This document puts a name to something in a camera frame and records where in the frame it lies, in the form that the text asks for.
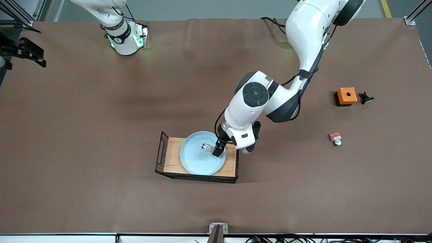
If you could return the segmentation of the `red push button switch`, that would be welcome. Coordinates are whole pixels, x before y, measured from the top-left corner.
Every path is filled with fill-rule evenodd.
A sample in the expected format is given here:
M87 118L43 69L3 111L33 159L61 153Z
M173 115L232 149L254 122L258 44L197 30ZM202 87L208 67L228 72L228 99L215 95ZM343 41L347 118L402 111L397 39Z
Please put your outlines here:
M201 148L202 148L205 152L211 154L212 156L219 157L219 155L217 155L217 147L216 147L215 145L205 144L205 143L204 143L204 144L201 146Z

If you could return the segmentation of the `light blue round plate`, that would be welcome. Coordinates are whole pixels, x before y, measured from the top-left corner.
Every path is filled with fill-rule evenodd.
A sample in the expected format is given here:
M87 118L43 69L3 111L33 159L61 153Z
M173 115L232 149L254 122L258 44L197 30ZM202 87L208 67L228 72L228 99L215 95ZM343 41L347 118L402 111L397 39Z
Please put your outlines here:
M209 176L218 172L225 163L226 152L215 157L202 149L203 144L214 146L216 141L216 135L210 131L198 131L189 135L180 150L183 167L193 175Z

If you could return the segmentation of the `brown table cloth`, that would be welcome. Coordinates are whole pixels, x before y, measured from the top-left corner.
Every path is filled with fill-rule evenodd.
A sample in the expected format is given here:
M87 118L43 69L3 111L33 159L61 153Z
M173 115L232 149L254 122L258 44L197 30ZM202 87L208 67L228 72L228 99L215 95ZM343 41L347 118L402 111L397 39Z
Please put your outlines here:
M156 174L160 135L212 131L250 71L290 79L298 59L278 28L152 22L147 48L121 56L99 23L34 26L22 36L47 66L14 59L0 86L0 233L198 233L212 222L233 233L432 232L432 70L402 19L338 27L300 115L259 118L235 184ZM336 106L341 87L358 101Z

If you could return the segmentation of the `aluminium frame profile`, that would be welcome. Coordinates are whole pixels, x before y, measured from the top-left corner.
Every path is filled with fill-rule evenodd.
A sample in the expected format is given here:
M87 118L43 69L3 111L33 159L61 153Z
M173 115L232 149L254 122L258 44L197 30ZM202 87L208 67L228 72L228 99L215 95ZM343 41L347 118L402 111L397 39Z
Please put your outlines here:
M404 21L407 26L415 26L415 19L423 13L430 5L432 0L421 0L420 4L414 8L414 10L408 15L404 16Z
M0 0L0 11L25 27L32 27L34 18L15 0Z

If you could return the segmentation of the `orange button enclosure box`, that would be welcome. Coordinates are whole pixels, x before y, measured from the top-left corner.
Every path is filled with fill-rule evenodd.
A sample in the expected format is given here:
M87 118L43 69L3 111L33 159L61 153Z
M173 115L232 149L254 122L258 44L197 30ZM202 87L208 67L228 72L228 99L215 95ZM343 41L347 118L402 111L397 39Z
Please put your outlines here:
M336 106L349 107L358 101L354 87L341 87L334 93Z

